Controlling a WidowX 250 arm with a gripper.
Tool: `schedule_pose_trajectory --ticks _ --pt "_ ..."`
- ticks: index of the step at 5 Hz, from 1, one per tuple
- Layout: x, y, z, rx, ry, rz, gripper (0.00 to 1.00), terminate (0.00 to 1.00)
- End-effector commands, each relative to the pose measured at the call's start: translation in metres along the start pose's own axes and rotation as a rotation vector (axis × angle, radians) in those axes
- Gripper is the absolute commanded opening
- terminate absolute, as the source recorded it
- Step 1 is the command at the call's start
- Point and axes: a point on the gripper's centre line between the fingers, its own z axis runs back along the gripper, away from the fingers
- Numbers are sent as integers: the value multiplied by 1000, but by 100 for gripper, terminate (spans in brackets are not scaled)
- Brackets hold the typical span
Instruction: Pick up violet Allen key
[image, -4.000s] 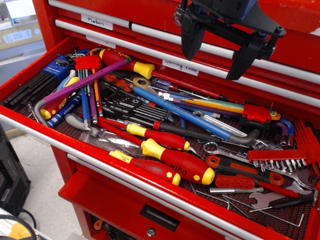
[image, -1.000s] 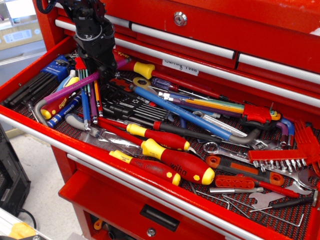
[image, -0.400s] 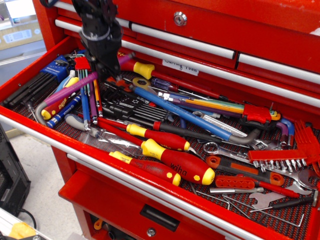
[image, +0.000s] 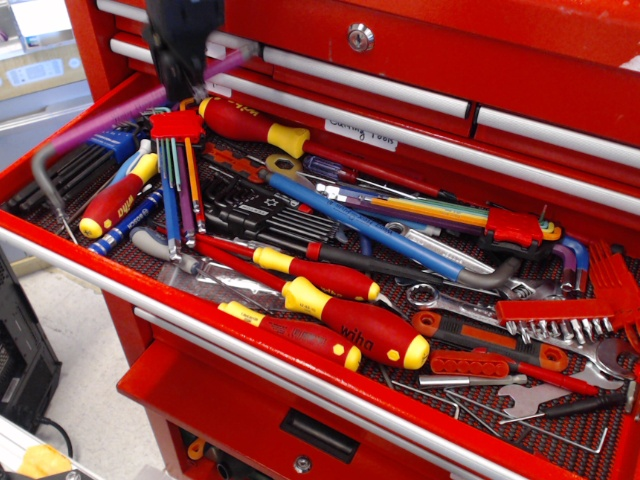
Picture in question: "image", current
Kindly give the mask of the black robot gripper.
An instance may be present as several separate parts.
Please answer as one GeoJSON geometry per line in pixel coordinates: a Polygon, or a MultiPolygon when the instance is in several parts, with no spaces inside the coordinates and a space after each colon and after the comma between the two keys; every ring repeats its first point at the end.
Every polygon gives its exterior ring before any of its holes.
{"type": "Polygon", "coordinates": [[[149,0],[145,2],[148,42],[159,80],[167,99],[189,96],[202,102],[207,96],[204,71],[208,36],[225,21],[225,2],[220,0],[149,0]],[[181,65],[186,65],[189,84],[181,65]]]}

